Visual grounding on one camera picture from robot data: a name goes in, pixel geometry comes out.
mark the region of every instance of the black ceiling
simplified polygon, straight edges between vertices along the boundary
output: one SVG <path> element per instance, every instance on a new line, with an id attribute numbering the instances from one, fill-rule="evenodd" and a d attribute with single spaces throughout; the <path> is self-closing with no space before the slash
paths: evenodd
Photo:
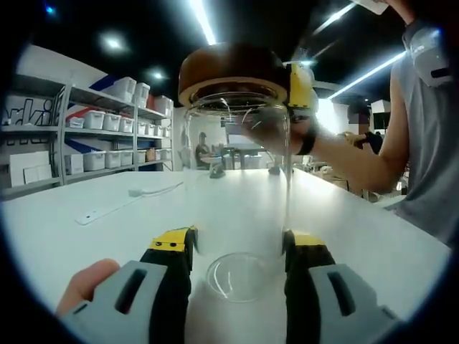
<path id="1" fill-rule="evenodd" d="M 248 42 L 271 48 L 283 61 L 298 53 L 320 53 L 313 66 L 316 79 L 345 85 L 403 50 L 402 20 L 393 11 L 383 15 L 359 6 L 312 35 L 348 0 L 202 0 L 217 42 Z M 32 42 L 80 60 L 104 72 L 131 76 L 152 86 L 153 94 L 176 101 L 183 59 L 207 44 L 190 0 L 49 0 L 55 14 L 35 32 Z M 128 49 L 111 54 L 100 35 L 120 34 Z M 167 80 L 154 82 L 151 68 Z M 389 98 L 389 68 L 340 97 L 359 93 L 370 100 Z"/>

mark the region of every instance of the gray gripper part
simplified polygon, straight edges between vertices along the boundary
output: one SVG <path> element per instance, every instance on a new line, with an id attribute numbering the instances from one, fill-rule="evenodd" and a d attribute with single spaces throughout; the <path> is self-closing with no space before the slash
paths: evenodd
<path id="1" fill-rule="evenodd" d="M 95 288 L 92 302 L 81 302 L 64 315 L 63 323 L 84 343 L 147 344 L 151 309 L 166 270 L 164 265 L 127 263 Z M 133 285 L 138 290 L 128 312 L 117 310 L 121 295 Z"/>
<path id="2" fill-rule="evenodd" d="M 400 324 L 387 308 L 378 307 L 376 292 L 346 265 L 309 272 L 321 309 L 321 344 L 376 343 Z"/>

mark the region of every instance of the black wristband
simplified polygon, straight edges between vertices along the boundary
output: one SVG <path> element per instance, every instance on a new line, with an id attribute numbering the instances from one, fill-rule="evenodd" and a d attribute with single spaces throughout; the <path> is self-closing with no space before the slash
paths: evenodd
<path id="1" fill-rule="evenodd" d="M 316 137 L 318 132 L 318 126 L 311 121 L 311 127 L 308 130 L 308 133 L 303 138 L 303 145 L 301 146 L 300 151 L 297 153 L 297 156 L 307 156 L 314 148 L 314 143 L 316 143 Z"/>

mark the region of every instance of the glass bottom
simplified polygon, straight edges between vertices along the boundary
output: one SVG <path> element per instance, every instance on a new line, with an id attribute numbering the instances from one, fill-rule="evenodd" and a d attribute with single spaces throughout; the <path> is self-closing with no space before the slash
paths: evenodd
<path id="1" fill-rule="evenodd" d="M 268 283 L 265 263 L 249 253 L 231 253 L 215 260 L 207 270 L 207 285 L 219 298 L 250 302 L 261 297 Z"/>

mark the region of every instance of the wooden lid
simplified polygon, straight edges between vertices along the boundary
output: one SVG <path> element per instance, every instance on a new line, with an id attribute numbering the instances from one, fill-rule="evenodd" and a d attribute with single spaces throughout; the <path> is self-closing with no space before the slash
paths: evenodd
<path id="1" fill-rule="evenodd" d="M 179 101 L 189 108 L 198 99 L 223 92 L 253 92 L 284 102 L 289 74 L 269 49 L 220 43 L 201 48 L 181 64 Z"/>

